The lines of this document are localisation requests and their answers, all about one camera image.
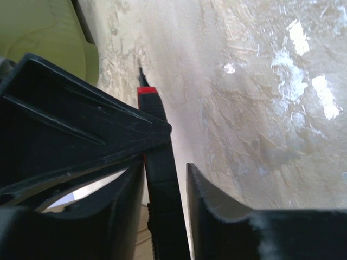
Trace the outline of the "red black utility knife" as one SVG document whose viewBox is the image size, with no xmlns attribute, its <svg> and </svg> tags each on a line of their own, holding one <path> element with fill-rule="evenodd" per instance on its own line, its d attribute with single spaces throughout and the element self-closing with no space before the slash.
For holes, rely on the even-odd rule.
<svg viewBox="0 0 347 260">
<path fill-rule="evenodd" d="M 172 142 L 144 154 L 154 259 L 190 259 Z"/>
</svg>

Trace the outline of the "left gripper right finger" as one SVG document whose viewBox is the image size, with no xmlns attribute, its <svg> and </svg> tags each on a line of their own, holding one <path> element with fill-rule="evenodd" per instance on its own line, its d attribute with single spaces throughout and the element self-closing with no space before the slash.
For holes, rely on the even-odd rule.
<svg viewBox="0 0 347 260">
<path fill-rule="evenodd" d="M 345 210 L 256 210 L 187 164 L 196 259 L 346 259 Z"/>
</svg>

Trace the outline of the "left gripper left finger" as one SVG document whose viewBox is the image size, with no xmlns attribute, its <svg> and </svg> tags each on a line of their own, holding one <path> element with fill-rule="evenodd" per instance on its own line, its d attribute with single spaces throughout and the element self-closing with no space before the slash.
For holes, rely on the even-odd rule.
<svg viewBox="0 0 347 260">
<path fill-rule="evenodd" d="M 132 259 L 143 163 L 72 205 L 68 212 L 1 209 L 1 259 Z"/>
</svg>

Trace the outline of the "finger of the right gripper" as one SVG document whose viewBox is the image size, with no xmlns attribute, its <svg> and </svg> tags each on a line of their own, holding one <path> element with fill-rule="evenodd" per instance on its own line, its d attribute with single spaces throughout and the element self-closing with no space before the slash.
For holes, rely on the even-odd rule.
<svg viewBox="0 0 347 260">
<path fill-rule="evenodd" d="M 25 54 L 1 83 L 1 194 L 31 196 L 164 144 L 171 130 Z"/>
</svg>

